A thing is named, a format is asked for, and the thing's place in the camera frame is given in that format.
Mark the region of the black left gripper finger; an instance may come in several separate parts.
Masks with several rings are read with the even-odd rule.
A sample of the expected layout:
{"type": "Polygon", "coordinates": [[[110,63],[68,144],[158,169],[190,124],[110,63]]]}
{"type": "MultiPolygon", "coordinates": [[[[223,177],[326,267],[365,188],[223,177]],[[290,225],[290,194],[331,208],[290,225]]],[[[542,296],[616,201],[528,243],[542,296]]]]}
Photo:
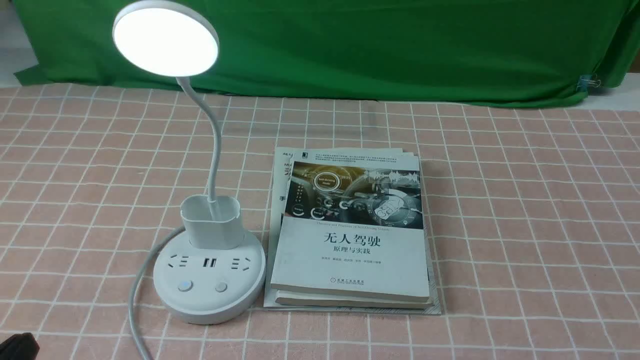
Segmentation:
{"type": "Polygon", "coordinates": [[[41,347],[30,332],[14,333],[0,344],[1,360],[36,360],[41,347]]]}

